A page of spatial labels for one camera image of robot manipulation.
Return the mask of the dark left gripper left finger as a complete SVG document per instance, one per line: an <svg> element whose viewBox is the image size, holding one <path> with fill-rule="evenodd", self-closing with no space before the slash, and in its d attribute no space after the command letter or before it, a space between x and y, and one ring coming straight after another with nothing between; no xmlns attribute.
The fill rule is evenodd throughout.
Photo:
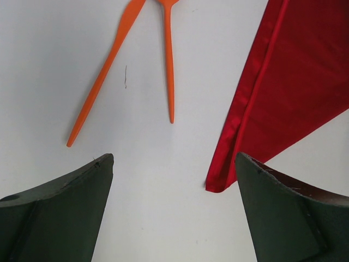
<svg viewBox="0 0 349 262"><path fill-rule="evenodd" d="M113 154L1 199L1 261L91 261Z"/></svg>

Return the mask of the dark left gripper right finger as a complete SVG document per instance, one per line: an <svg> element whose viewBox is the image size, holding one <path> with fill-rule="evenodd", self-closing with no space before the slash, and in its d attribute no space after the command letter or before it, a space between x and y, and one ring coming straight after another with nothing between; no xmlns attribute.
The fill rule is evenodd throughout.
<svg viewBox="0 0 349 262"><path fill-rule="evenodd" d="M348 261L348 197L278 172L245 153L235 161L257 261Z"/></svg>

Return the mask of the red cloth napkin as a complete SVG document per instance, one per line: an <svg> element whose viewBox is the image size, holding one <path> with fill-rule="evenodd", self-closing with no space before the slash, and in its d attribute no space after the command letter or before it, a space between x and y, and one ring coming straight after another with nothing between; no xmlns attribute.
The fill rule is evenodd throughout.
<svg viewBox="0 0 349 262"><path fill-rule="evenodd" d="M236 182L244 152L267 162L348 109L348 1L268 1L205 189Z"/></svg>

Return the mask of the orange plastic knife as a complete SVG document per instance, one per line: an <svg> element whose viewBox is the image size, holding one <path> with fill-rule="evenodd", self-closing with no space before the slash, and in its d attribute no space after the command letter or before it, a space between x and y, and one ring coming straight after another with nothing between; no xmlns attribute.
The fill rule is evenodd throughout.
<svg viewBox="0 0 349 262"><path fill-rule="evenodd" d="M119 49L121 48L127 34L132 28L134 22L136 21L141 9L145 4L145 0L132 0L129 1L125 7L123 14L119 20L119 25L117 28L115 40L111 46L111 50L102 66L100 73L98 74L82 108L75 121L75 124L71 130L66 146L72 147L75 142L79 132L81 131L92 107L99 94L99 91L107 77L107 74L116 58Z"/></svg>

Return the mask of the orange plastic spoon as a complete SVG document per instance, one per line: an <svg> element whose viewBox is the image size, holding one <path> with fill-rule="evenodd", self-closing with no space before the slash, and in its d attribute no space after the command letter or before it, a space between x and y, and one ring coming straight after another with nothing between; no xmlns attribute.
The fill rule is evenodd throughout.
<svg viewBox="0 0 349 262"><path fill-rule="evenodd" d="M166 62L166 80L167 80L167 98L169 106L170 123L175 121L175 81L173 67L172 51L172 33L171 33L171 9L177 1L158 1L164 11L164 41L165 41L165 62Z"/></svg>

